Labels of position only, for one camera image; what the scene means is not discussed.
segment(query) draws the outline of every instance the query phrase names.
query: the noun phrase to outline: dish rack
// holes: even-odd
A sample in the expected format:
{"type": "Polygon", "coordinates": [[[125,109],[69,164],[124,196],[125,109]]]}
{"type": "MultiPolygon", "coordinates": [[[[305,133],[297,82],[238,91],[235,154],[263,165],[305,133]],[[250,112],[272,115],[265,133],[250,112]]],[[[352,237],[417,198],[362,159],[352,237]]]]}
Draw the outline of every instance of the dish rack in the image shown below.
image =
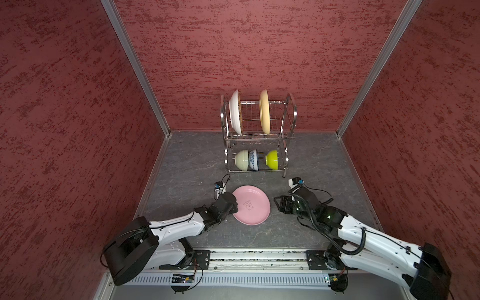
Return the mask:
{"type": "Polygon", "coordinates": [[[220,119],[227,172],[283,171],[283,178],[285,178],[288,168],[288,144],[294,138],[293,132],[297,121],[297,105],[293,95],[289,93],[285,101],[268,101],[270,134],[262,131],[259,100],[240,101],[242,135],[237,134],[231,127],[230,101],[226,101],[223,95],[221,95],[220,101],[220,119]],[[237,168],[235,155],[243,149],[257,149],[258,171],[242,171],[237,168]],[[274,149],[277,149],[278,152],[278,170],[272,170],[265,164],[265,156],[274,149]]]}

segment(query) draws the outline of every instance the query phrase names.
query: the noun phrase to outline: pink plate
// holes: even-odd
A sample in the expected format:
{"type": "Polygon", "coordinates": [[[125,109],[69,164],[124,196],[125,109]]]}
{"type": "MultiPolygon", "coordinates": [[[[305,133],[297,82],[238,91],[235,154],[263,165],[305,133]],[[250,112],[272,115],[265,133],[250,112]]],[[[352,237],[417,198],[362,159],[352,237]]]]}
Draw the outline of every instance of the pink plate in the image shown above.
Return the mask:
{"type": "Polygon", "coordinates": [[[232,194],[237,198],[239,211],[233,216],[238,221],[246,225],[258,225],[267,220],[270,214],[270,201],[262,190],[244,185],[232,194]]]}

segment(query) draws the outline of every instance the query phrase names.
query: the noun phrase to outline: red wall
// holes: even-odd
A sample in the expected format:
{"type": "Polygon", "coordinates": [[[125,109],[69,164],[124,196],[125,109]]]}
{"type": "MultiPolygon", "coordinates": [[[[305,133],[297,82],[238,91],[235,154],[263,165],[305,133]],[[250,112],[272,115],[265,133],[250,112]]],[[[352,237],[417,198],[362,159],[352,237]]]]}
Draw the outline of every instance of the red wall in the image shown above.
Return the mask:
{"type": "Polygon", "coordinates": [[[335,131],[405,0],[117,0],[173,129],[220,129],[220,94],[292,92],[298,129],[335,131]]]}
{"type": "Polygon", "coordinates": [[[424,0],[344,135],[385,231],[480,290],[480,2],[424,0]]]}
{"type": "Polygon", "coordinates": [[[162,132],[99,0],[0,4],[0,299],[91,300],[162,132]]]}

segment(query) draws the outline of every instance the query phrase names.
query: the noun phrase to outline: upper rack shelf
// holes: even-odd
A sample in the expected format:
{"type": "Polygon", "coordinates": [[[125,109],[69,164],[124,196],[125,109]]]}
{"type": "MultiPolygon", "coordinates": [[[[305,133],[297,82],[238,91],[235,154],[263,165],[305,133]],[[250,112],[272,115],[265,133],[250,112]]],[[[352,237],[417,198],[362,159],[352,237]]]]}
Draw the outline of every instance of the upper rack shelf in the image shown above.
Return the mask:
{"type": "Polygon", "coordinates": [[[297,105],[292,94],[285,101],[268,101],[270,108],[270,134],[262,131],[260,122],[260,101],[241,101],[242,135],[231,128],[230,101],[221,96],[220,118],[225,141],[247,142],[255,140],[285,140],[293,138],[297,121],[297,105]]]}

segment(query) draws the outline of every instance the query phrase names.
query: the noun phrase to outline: blue and white patterned bowl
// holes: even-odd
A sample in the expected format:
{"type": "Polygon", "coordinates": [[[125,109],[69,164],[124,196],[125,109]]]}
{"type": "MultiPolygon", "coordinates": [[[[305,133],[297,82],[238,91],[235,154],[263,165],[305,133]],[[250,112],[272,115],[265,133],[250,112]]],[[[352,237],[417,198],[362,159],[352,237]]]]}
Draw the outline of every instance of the blue and white patterned bowl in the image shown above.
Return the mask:
{"type": "Polygon", "coordinates": [[[258,154],[257,149],[250,151],[248,155],[248,166],[255,171],[258,171],[258,154]]]}

